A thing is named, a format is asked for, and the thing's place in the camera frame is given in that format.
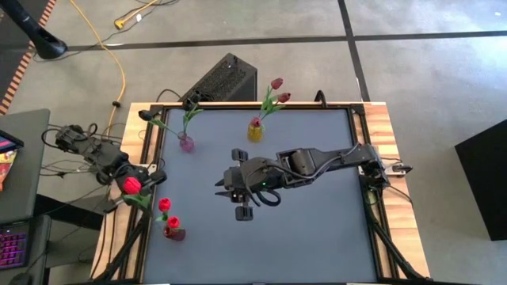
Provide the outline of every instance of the yellow vase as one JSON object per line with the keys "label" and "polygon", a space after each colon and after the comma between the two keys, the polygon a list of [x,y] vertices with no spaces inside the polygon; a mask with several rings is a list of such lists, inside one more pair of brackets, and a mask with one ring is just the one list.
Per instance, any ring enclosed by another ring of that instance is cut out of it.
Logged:
{"label": "yellow vase", "polygon": [[262,132],[263,128],[260,127],[254,127],[252,124],[248,124],[248,140],[250,140],[252,143],[259,143],[262,140]]}

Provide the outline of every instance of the black box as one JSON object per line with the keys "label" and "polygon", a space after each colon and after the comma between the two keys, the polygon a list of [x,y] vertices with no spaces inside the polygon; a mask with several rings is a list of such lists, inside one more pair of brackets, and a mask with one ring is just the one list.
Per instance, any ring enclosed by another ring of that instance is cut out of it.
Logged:
{"label": "black box", "polygon": [[507,239],[507,120],[455,148],[491,240]]}
{"label": "black box", "polygon": [[180,99],[194,93],[201,101],[256,101],[257,68],[228,53]]}

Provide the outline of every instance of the yellow cable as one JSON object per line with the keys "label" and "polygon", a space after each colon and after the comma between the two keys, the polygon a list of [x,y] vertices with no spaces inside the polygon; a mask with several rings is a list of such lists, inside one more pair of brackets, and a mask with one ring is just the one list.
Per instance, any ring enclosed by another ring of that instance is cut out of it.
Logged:
{"label": "yellow cable", "polygon": [[[71,4],[74,6],[74,8],[79,12],[79,14],[81,15],[81,17],[83,19],[85,19],[86,23],[88,24],[88,26],[92,29],[93,33],[95,34],[95,37],[97,37],[97,41],[98,43],[101,45],[101,48],[105,51],[107,51],[113,58],[114,58],[114,61],[116,62],[116,64],[118,65],[118,67],[120,68],[120,72],[121,72],[121,81],[122,81],[122,86],[121,86],[121,91],[120,91],[120,95],[118,96],[118,98],[116,99],[117,102],[120,102],[121,98],[124,96],[124,93],[125,93],[125,73],[124,73],[124,69],[123,67],[121,67],[121,64],[120,64],[120,61],[118,60],[118,58],[108,49],[105,47],[105,45],[102,43],[102,40],[101,38],[99,37],[97,31],[95,30],[95,28],[93,27],[92,23],[90,23],[90,20],[88,20],[88,18],[85,16],[85,14],[81,11],[81,9],[79,9],[78,5],[74,2],[74,0],[71,0]],[[109,123],[108,123],[108,126],[111,126],[111,123],[112,123],[112,118],[114,117],[114,112],[116,111],[116,106],[113,106],[112,107],[112,111],[111,111],[111,116],[109,117]]]}
{"label": "yellow cable", "polygon": [[145,6],[137,9],[136,11],[132,12],[130,15],[128,15],[126,18],[124,19],[117,19],[114,21],[114,25],[117,29],[122,29],[124,27],[124,24],[126,21],[132,19],[132,17],[134,17],[134,15],[136,15],[137,13],[143,11],[144,9],[148,8],[149,6],[153,5],[155,2],[157,2],[159,0],[153,0],[152,2],[149,2],[147,3]]}

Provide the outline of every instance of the table leg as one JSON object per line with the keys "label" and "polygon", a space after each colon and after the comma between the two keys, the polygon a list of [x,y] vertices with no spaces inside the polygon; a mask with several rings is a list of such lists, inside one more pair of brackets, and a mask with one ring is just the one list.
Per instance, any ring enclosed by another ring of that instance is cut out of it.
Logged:
{"label": "table leg", "polygon": [[33,214],[34,216],[48,215],[56,221],[92,230],[101,230],[102,226],[102,215],[40,194],[37,194]]}

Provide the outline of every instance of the red and black striped edge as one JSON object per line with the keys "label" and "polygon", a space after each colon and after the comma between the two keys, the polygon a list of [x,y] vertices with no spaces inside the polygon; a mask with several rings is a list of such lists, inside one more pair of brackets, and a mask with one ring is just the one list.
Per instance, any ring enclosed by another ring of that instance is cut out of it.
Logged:
{"label": "red and black striped edge", "polygon": [[[51,11],[56,5],[56,0],[48,0],[48,4],[46,8],[44,8],[44,12],[39,20],[39,25],[44,27],[49,20],[49,16],[51,15]],[[3,13],[0,13],[0,21],[2,20]],[[7,87],[7,92],[2,98],[2,102],[0,102],[0,115],[5,115],[7,110],[9,109],[10,104],[14,99],[14,95],[16,94],[17,88],[21,84],[21,80],[23,75],[25,75],[26,69],[29,66],[30,60],[32,59],[33,50],[35,46],[32,41],[29,42],[29,50],[21,57],[21,61],[17,66],[16,71],[14,72],[13,79],[11,80],[9,86]]]}

